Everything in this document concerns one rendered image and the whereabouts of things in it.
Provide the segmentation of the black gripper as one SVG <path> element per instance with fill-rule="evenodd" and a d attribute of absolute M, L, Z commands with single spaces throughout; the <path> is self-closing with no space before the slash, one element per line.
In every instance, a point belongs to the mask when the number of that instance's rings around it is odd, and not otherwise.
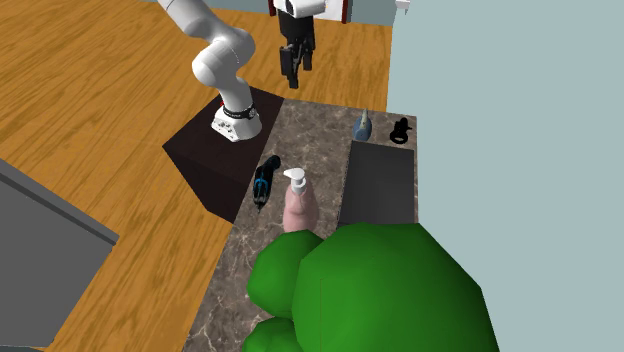
<path fill-rule="evenodd" d="M 277 16 L 280 32 L 289 44 L 280 48 L 281 74 L 287 78 L 291 89 L 297 89 L 299 87 L 297 57 L 291 43 L 302 42 L 299 50 L 300 63 L 304 71 L 311 71 L 313 52 L 316 48 L 314 18 L 312 16 L 294 18 L 281 10 L 277 11 Z"/>

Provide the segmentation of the blue grey pointed bottle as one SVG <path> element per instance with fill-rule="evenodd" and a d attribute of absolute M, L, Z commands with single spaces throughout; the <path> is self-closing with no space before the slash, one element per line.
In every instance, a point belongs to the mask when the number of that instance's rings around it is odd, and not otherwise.
<path fill-rule="evenodd" d="M 356 141 L 368 141 L 371 134 L 372 121 L 369 118 L 368 110 L 364 109 L 353 125 L 352 136 Z"/>

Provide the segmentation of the black and blue hand tool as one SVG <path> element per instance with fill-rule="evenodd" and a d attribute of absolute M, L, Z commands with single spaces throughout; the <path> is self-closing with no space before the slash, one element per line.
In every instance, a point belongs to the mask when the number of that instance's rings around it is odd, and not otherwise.
<path fill-rule="evenodd" d="M 274 172 L 278 170 L 280 166 L 280 157 L 272 155 L 255 170 L 252 196 L 253 203 L 258 211 L 262 210 L 270 198 Z"/>

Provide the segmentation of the dark robot stand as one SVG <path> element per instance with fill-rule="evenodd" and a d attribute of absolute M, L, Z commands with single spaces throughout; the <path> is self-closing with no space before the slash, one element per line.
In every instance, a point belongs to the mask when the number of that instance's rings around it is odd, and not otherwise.
<path fill-rule="evenodd" d="M 252 182 L 284 98 L 261 89 L 251 94 L 262 123 L 260 134 L 231 142 L 211 127 L 221 106 L 215 97 L 163 145 L 204 208 L 232 223 Z"/>

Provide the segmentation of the dark grey sink basin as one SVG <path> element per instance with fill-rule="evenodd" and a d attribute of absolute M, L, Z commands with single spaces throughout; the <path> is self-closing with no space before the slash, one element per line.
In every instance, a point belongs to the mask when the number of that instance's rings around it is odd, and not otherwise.
<path fill-rule="evenodd" d="M 415 223 L 415 152 L 351 143 L 338 227 Z"/>

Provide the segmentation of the pink soap dispenser bottle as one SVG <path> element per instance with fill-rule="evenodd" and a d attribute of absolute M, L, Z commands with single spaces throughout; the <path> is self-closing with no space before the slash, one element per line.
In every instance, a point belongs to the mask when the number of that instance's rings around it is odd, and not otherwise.
<path fill-rule="evenodd" d="M 314 231 L 319 220 L 319 206 L 313 184 L 302 168 L 287 169 L 283 175 L 290 179 L 290 185 L 285 192 L 284 231 Z"/>

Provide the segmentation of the green leafy plant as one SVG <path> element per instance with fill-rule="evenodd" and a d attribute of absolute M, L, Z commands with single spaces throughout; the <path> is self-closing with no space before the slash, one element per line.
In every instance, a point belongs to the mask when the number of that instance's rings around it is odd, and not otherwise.
<path fill-rule="evenodd" d="M 500 352 L 480 286 L 419 224 L 283 233 L 247 293 L 269 317 L 242 352 Z"/>

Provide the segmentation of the grey cabinet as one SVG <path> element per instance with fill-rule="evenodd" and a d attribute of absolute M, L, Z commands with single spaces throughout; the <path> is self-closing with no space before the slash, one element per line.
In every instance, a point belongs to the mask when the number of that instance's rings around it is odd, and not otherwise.
<path fill-rule="evenodd" d="M 118 239 L 0 158 L 0 346 L 50 345 Z"/>

